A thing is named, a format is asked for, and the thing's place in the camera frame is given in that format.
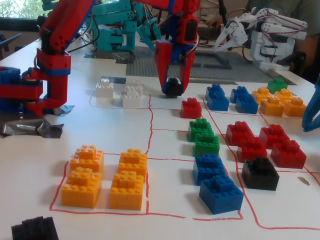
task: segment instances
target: green lego brick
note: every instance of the green lego brick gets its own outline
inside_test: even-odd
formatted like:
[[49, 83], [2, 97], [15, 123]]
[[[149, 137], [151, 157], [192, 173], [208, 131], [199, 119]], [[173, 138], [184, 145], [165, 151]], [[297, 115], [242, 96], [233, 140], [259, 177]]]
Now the green lego brick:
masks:
[[285, 81], [281, 77], [277, 77], [268, 83], [267, 88], [271, 94], [275, 94], [275, 92], [280, 92], [281, 89], [287, 89], [288, 85], [285, 84]]
[[188, 129], [189, 142], [194, 143], [196, 141], [196, 134], [209, 134], [212, 133], [212, 128], [209, 122], [205, 118], [197, 118], [196, 121], [190, 121]]
[[220, 144], [218, 136], [213, 137], [213, 142], [195, 142], [193, 155], [194, 157], [202, 156], [203, 154], [219, 154]]
[[202, 133], [197, 133], [195, 135], [195, 142], [201, 142], [201, 143], [214, 143], [215, 140], [215, 134], [207, 131], [203, 131]]

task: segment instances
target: teal robot claw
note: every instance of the teal robot claw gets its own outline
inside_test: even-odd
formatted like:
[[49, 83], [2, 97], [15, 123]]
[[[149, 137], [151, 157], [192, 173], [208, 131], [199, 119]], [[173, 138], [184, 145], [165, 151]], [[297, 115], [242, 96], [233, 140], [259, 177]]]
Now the teal robot claw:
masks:
[[[151, 17], [141, 3], [130, 0], [103, 3], [94, 7], [93, 14], [98, 25], [121, 23], [121, 27], [115, 29], [99, 28], [100, 37], [95, 42], [99, 52], [132, 52], [135, 49], [136, 32], [140, 35], [142, 42], [152, 50], [155, 50], [152, 40], [161, 39], [157, 18]], [[85, 21], [87, 27], [90, 22], [89, 15]], [[91, 31], [95, 38], [98, 30], [94, 24], [91, 24], [89, 32]]]

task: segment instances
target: red lego brick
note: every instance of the red lego brick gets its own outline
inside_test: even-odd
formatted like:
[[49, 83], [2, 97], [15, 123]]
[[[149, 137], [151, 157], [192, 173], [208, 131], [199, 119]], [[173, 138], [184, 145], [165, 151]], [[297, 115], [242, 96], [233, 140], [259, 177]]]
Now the red lego brick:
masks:
[[271, 158], [279, 168], [302, 169], [307, 156], [294, 140], [279, 142], [273, 145]]
[[253, 161], [255, 158], [266, 158], [268, 154], [261, 139], [258, 136], [251, 136], [247, 139], [242, 139], [237, 155], [239, 162], [244, 163], [245, 160]]
[[182, 101], [181, 117], [184, 119], [201, 118], [202, 108], [200, 103], [195, 98], [189, 97], [187, 101]]
[[236, 121], [234, 125], [228, 125], [226, 130], [226, 139], [231, 146], [238, 146], [241, 140], [253, 137], [251, 129], [245, 121]]
[[262, 127], [259, 137], [266, 149], [272, 149], [275, 143], [282, 143], [290, 140], [284, 129], [280, 125], [275, 124], [271, 124], [269, 128]]

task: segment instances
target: orange lego brick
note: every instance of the orange lego brick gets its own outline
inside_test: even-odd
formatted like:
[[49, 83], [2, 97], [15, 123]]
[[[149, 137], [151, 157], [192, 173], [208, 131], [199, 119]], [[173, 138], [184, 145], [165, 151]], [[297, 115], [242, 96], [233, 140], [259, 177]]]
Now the orange lego brick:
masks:
[[[123, 180], [131, 178], [128, 181], [128, 186], [123, 187]], [[135, 172], [122, 171], [113, 176], [109, 208], [122, 210], [138, 210], [141, 211], [144, 184], [144, 176], [136, 175]]]
[[133, 149], [128, 149], [128, 152], [122, 152], [118, 164], [118, 173], [121, 173], [122, 171], [128, 171], [128, 172], [136, 172], [136, 175], [142, 175], [143, 176], [143, 182], [146, 182], [146, 173], [147, 173], [147, 162], [148, 162], [148, 155], [147, 154], [141, 154], [140, 150], [139, 154], [136, 152], [137, 155], [139, 155], [139, 158], [137, 160], [137, 156], [134, 156]]
[[71, 171], [61, 190], [61, 204], [69, 207], [94, 208], [102, 187], [101, 174], [77, 167]]
[[292, 92], [289, 89], [281, 89], [281, 91], [276, 91], [274, 96], [280, 99], [280, 103], [285, 104], [287, 100], [293, 98]]
[[270, 116], [282, 116], [284, 108], [284, 105], [276, 96], [269, 96], [268, 99], [262, 99], [260, 105], [260, 111]]
[[259, 87], [258, 91], [252, 91], [252, 96], [254, 100], [260, 105], [262, 99], [268, 99], [271, 94], [269, 93], [269, 89], [266, 87]]
[[104, 166], [104, 151], [96, 150], [93, 145], [90, 147], [83, 145], [82, 148], [78, 148], [70, 161], [70, 171], [80, 167], [92, 169], [93, 173], [102, 173]]
[[284, 113], [289, 117], [303, 117], [306, 105], [300, 97], [293, 97], [284, 103]]

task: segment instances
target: person's hand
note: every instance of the person's hand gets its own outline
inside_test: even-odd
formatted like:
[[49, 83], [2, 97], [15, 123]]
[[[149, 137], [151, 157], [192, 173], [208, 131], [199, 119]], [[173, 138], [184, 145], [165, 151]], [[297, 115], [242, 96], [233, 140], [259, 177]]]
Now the person's hand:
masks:
[[205, 22], [205, 24], [207, 24], [208, 27], [215, 26], [216, 31], [218, 31], [220, 29], [220, 25], [223, 24], [223, 23], [224, 22], [223, 22], [221, 16], [212, 18], [212, 19], [210, 19], [210, 20]]

